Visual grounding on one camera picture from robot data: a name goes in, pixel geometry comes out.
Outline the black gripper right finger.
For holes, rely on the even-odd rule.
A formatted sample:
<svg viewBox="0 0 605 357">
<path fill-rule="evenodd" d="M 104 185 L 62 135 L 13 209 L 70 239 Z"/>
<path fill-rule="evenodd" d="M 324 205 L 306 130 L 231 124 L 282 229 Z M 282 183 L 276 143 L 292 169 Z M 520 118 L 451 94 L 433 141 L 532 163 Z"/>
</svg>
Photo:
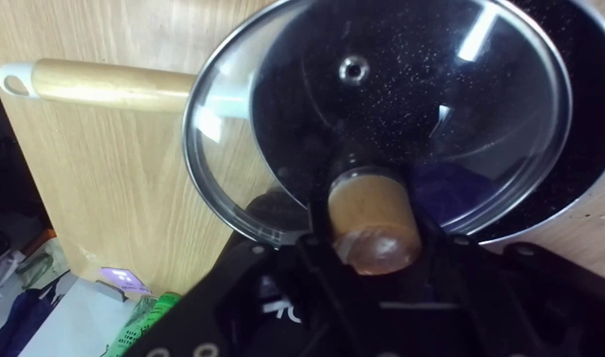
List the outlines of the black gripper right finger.
<svg viewBox="0 0 605 357">
<path fill-rule="evenodd" d="M 421 292 L 407 304 L 419 316 L 487 316 L 495 318 L 507 300 L 499 256 L 467 235 L 447 233 L 421 205 L 415 207 L 419 235 L 425 243 Z"/>
</svg>

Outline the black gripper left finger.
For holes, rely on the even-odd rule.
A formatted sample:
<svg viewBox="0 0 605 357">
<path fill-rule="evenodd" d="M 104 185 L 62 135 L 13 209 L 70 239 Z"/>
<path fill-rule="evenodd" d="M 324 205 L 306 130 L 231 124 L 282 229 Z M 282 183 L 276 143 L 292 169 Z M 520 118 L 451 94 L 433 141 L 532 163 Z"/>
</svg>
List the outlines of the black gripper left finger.
<svg viewBox="0 0 605 357">
<path fill-rule="evenodd" d="M 251 270 L 255 290 L 274 292 L 306 312 L 328 310 L 336 280 L 328 213 L 318 203 L 302 207 L 280 189 L 257 197 L 247 213 L 257 229 L 253 239 L 265 249 L 263 262 Z"/>
</svg>

